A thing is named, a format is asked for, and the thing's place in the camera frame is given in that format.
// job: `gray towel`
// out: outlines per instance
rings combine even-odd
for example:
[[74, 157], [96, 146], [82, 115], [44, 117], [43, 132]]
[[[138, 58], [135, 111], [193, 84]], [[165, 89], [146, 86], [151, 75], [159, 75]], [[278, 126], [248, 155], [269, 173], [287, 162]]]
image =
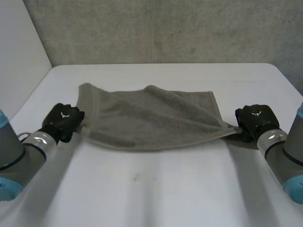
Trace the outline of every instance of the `gray towel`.
[[222, 120], [211, 91], [107, 92], [85, 83], [77, 107], [85, 112], [79, 133], [116, 149], [176, 148], [241, 132]]

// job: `white wall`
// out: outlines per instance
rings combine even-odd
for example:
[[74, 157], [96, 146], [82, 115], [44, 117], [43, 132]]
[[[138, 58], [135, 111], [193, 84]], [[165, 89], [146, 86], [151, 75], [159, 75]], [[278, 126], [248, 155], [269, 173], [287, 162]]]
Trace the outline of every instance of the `white wall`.
[[10, 119], [52, 68], [22, 0], [0, 0], [0, 109]]

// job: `white table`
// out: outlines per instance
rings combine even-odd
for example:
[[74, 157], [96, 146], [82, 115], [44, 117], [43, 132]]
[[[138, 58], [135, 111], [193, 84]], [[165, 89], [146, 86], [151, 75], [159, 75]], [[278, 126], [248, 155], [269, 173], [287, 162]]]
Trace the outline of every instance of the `white table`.
[[[73, 65], [53, 68], [11, 121], [35, 131], [56, 103], [76, 104], [78, 85], [108, 91], [214, 92], [223, 120], [267, 104], [289, 132], [302, 96], [269, 64]], [[215, 140], [162, 152], [121, 152], [74, 135], [59, 144], [13, 202], [0, 202], [4, 227], [292, 227], [303, 206], [283, 192], [259, 151]]]

